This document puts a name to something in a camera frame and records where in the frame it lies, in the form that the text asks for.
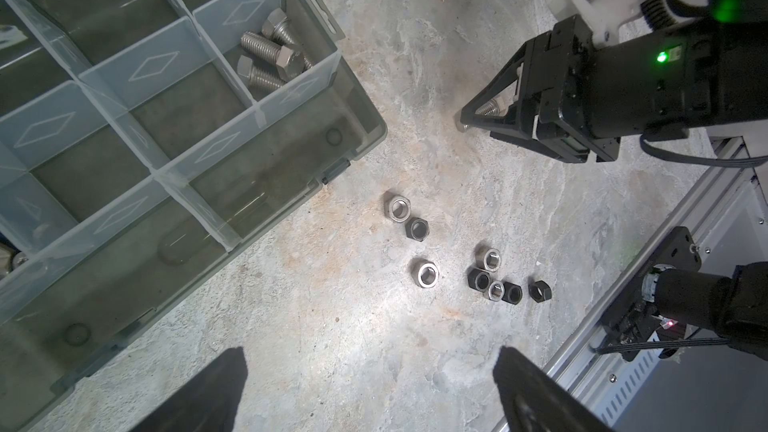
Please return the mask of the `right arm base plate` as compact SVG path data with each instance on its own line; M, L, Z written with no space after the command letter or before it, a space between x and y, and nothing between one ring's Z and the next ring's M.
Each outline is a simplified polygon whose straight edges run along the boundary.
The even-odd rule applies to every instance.
M647 342L665 321L655 303L658 276L668 269L697 272L700 267L701 257L690 230L673 227L602 314L599 324L606 337L598 349Z

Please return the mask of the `grey compartment organizer box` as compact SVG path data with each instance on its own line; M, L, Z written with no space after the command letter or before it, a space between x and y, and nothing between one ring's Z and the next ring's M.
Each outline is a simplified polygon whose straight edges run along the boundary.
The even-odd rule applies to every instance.
M240 38L276 8L314 66L264 93ZM338 37L322 0L1 0L3 430L385 138Z

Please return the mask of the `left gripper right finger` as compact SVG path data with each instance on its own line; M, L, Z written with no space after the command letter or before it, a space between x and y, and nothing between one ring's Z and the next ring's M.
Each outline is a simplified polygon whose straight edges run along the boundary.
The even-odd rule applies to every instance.
M611 431L514 347L502 347L493 368L510 431Z

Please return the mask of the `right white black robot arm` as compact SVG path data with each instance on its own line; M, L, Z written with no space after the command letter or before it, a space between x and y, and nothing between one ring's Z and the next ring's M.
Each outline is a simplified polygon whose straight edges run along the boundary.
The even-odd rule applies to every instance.
M664 148L694 128L767 116L767 0L568 0L460 111L463 126L564 162L612 162L634 137L664 162L744 170L763 156L715 159ZM675 229L606 310L602 355L654 350L651 320L707 329L709 346L767 355L767 266L703 274Z

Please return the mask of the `silver hex bolt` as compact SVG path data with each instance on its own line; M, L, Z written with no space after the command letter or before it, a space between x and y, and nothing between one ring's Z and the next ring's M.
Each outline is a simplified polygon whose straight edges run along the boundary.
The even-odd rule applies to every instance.
M277 44L250 31L242 34L240 44L252 55L274 65L284 81L295 79L305 70L304 55L300 50Z
M502 106L504 103L499 99L491 99L481 107L477 108L474 112L478 116L500 116L502 114ZM456 129L460 133L464 133L468 130L469 126L461 122L461 111L457 111L454 115L454 123Z
M273 93L286 85L283 79L255 66L253 60L244 55L237 61L236 72L245 85L264 93Z
M306 47L301 43L297 34L294 32L291 19L283 9L276 8L269 13L261 26L261 33L267 39L279 44L297 47L304 55L305 70L314 66L314 61L311 59Z

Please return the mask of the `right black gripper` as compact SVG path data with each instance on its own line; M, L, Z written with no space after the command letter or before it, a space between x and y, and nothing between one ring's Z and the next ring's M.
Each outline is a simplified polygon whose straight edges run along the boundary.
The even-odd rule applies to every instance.
M714 26L706 21L597 49L574 16L527 41L458 112L458 128L515 132L566 163L617 159L620 142L677 140L714 117Z

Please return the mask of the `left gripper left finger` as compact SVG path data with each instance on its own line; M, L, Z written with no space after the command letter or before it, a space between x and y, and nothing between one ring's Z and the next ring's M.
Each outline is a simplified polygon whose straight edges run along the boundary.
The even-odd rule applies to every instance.
M243 348L226 349L132 431L232 431L247 376Z

